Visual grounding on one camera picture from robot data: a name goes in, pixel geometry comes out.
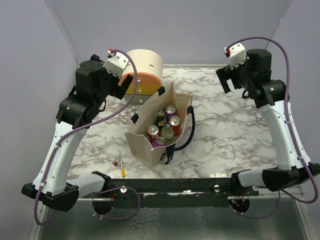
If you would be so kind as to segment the purple soda can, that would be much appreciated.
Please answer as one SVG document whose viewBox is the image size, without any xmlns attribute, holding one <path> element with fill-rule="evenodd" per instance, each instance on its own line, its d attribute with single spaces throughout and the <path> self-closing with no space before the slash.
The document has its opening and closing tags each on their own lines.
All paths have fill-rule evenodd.
<svg viewBox="0 0 320 240">
<path fill-rule="evenodd" d="M 177 108 L 175 105 L 167 105 L 164 108 L 164 114 L 166 116 L 166 118 L 169 120 L 171 117 L 176 116 L 177 115 Z"/>
<path fill-rule="evenodd" d="M 161 136 L 156 136 L 152 142 L 152 147 L 156 148 L 156 147 L 165 147 L 167 145 L 167 141 L 161 137 Z"/>
</svg>

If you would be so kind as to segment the red cola can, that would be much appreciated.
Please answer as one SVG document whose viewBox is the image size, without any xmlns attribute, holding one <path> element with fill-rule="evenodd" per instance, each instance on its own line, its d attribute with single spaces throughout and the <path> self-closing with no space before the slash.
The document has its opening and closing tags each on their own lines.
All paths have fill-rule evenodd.
<svg viewBox="0 0 320 240">
<path fill-rule="evenodd" d="M 178 136 L 181 130 L 181 119 L 178 116 L 174 115 L 170 117 L 169 124 L 174 130 L 174 136 Z"/>
<path fill-rule="evenodd" d="M 156 137 L 160 137 L 160 129 L 156 125 L 150 125 L 146 129 L 146 135 L 148 136 L 150 142 L 152 142 Z"/>
</svg>

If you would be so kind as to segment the clear plastic bottle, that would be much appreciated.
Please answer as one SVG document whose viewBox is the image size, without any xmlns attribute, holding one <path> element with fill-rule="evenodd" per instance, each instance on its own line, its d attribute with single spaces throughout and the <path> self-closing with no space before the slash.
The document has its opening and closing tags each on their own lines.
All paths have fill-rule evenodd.
<svg viewBox="0 0 320 240">
<path fill-rule="evenodd" d="M 170 124 L 166 124 L 162 129 L 161 129 L 161 137 L 166 140 L 168 144 L 170 144 L 175 136 L 174 129 Z"/>
</svg>

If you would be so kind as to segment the green glass bottle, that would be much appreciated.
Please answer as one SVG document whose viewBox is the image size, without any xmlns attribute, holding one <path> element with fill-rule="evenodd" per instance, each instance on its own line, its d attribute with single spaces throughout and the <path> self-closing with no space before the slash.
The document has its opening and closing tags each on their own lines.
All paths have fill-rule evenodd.
<svg viewBox="0 0 320 240">
<path fill-rule="evenodd" d="M 155 119 L 155 125 L 161 130 L 168 123 L 168 119 L 165 115 L 164 110 L 160 109 L 157 113 L 157 117 Z"/>
</svg>

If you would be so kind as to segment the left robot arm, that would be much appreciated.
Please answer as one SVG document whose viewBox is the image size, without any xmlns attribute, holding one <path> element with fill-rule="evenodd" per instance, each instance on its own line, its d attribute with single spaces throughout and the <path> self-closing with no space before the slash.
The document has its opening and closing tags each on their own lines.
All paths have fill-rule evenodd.
<svg viewBox="0 0 320 240">
<path fill-rule="evenodd" d="M 97 194 L 103 198 L 111 190 L 110 177 L 94 171 L 88 176 L 67 179 L 77 148 L 88 129 L 98 124 L 94 118 L 107 96 L 122 99 L 136 74 L 121 80 L 124 70 L 133 60 L 125 52 L 110 50 L 106 61 L 97 55 L 79 64 L 75 71 L 75 86 L 58 108 L 55 132 L 46 159 L 37 177 L 22 187 L 22 194 L 41 201 L 61 212 L 69 211 L 79 198 Z"/>
</svg>

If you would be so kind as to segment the yellow capped pen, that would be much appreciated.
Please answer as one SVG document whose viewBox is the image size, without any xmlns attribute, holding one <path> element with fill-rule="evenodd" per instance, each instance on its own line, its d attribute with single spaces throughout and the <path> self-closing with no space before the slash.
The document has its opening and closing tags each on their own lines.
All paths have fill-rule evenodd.
<svg viewBox="0 0 320 240">
<path fill-rule="evenodd" d="M 125 173 L 125 169 L 124 169 L 124 163 L 123 163 L 123 159 L 122 159 L 122 154 L 121 154 L 120 150 L 118 150 L 117 152 L 118 152 L 118 160 L 119 160 L 119 163 L 120 163 L 121 177 L 125 178 L 126 177 L 126 173 Z"/>
</svg>

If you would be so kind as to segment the cream canvas tote bag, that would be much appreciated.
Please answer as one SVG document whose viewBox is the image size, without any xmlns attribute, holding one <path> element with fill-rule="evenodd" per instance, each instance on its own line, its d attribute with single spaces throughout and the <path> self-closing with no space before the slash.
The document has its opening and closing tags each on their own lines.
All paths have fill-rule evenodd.
<svg viewBox="0 0 320 240">
<path fill-rule="evenodd" d="M 165 164 L 169 164 L 174 153 L 186 148 L 193 139 L 196 124 L 192 101 L 191 94 L 177 93 L 173 82 L 160 87 L 131 117 L 125 137 L 132 155 L 148 167 L 156 166 L 163 157 L 167 157 Z M 150 139 L 139 133 L 147 134 L 147 127 L 155 123 L 157 112 L 168 105 L 177 108 L 177 116 L 181 119 L 180 134 L 166 146 L 153 147 Z"/>
</svg>

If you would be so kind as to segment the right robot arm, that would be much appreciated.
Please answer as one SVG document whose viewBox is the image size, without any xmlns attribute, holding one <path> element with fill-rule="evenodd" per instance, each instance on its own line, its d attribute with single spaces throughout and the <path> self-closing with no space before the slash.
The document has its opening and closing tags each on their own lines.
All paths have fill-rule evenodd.
<svg viewBox="0 0 320 240">
<path fill-rule="evenodd" d="M 231 80 L 235 89 L 245 89 L 248 97 L 261 112 L 268 126 L 275 151 L 277 166 L 263 170 L 245 170 L 234 173 L 237 178 L 230 182 L 229 189 L 240 196 L 248 187 L 267 188 L 272 192 L 299 185 L 310 176 L 320 173 L 320 165 L 312 163 L 301 140 L 294 145 L 289 127 L 293 126 L 291 107 L 285 106 L 286 85 L 281 80 L 271 79 L 272 55 L 266 49 L 246 50 L 242 44 L 225 48 L 224 54 L 229 64 L 216 70 L 225 93 L 231 90 L 227 81 Z"/>
</svg>

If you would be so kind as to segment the round drawer storage box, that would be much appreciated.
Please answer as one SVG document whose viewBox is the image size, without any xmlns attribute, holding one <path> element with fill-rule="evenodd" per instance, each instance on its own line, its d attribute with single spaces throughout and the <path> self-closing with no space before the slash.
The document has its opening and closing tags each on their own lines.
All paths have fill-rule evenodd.
<svg viewBox="0 0 320 240">
<path fill-rule="evenodd" d="M 163 86 L 163 60 L 149 49 L 133 49 L 127 52 L 137 69 L 137 89 L 133 104 L 144 104 Z"/>
</svg>

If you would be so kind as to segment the black mounting rail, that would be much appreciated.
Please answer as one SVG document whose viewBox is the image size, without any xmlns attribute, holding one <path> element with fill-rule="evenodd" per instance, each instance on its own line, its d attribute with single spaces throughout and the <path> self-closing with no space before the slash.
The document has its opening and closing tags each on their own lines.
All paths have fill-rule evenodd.
<svg viewBox="0 0 320 240">
<path fill-rule="evenodd" d="M 141 178 L 108 179 L 103 190 L 127 187 L 122 193 L 119 189 L 110 193 L 91 193 L 84 200 L 109 202 L 113 200 L 116 208 L 187 208 L 216 207 L 227 208 L 228 199 L 243 195 L 248 198 L 258 196 L 252 187 L 242 187 L 230 178 Z"/>
</svg>

